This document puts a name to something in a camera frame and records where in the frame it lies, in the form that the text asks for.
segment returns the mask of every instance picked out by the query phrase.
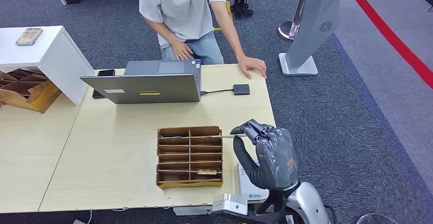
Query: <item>gray carpet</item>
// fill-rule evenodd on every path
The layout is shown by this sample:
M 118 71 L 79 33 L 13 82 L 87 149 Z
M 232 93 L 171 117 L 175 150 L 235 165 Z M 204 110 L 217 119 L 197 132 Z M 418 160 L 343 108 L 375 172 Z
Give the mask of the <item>gray carpet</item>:
M 401 40 L 433 69 L 433 14 L 425 0 L 368 0 Z M 355 0 L 341 0 L 336 35 L 433 192 L 433 92 L 387 42 Z
M 379 122 L 380 109 L 335 35 L 314 55 L 318 76 L 281 75 L 277 56 L 288 43 L 278 37 L 276 26 L 294 14 L 297 1 L 249 0 L 254 16 L 235 24 L 245 52 L 268 65 L 275 120 L 292 132 L 300 179 L 315 185 L 324 203 L 335 208 L 338 223 L 356 223 L 370 212 L 400 224 L 433 223 L 427 207 L 432 195 L 398 139 L 391 141 L 395 134 L 386 119 Z M 8 0 L 0 5 L 0 27 L 54 24 L 66 27 L 94 68 L 161 57 L 155 34 L 138 13 L 138 0 L 83 0 L 68 6 L 59 0 Z M 216 38 L 226 62 L 235 62 L 222 34 Z M 0 223 L 67 224 L 75 218 L 85 221 L 88 212 L 2 214 Z M 236 223 L 217 216 L 176 217 L 162 209 L 95 211 L 92 221 L 156 222 Z

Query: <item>laptop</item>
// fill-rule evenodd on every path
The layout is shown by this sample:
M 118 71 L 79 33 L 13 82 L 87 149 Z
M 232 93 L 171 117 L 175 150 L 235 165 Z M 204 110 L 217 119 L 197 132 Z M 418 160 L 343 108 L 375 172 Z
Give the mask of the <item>laptop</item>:
M 200 101 L 200 60 L 131 61 L 123 76 L 81 77 L 115 104 Z

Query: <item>laptop trackpad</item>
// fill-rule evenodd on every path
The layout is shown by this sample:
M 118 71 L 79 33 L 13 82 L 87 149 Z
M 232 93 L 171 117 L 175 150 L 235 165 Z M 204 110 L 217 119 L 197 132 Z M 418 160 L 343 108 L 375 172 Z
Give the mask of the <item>laptop trackpad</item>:
M 158 74 L 167 74 L 167 73 L 184 73 L 185 62 L 161 62 L 159 64 Z

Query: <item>white cabinet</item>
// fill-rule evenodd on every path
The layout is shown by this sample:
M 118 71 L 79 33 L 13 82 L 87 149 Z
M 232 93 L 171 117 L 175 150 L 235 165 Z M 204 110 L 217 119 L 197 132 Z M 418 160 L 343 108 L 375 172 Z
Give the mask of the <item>white cabinet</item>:
M 43 32 L 34 45 L 17 46 L 26 28 L 0 29 L 0 70 L 38 68 L 75 105 L 81 104 L 87 84 L 81 76 L 92 76 L 93 68 L 63 26 L 35 27 Z

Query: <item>blue jeans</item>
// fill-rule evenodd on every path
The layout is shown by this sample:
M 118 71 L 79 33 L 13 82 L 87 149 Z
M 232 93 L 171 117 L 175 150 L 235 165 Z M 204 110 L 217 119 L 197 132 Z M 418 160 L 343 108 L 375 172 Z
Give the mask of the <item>blue jeans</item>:
M 193 57 L 201 59 L 203 65 L 224 64 L 223 55 L 221 55 L 215 35 L 209 32 L 200 39 L 191 39 L 185 42 L 193 51 Z M 162 48 L 163 60 L 176 60 L 176 56 L 171 45 Z

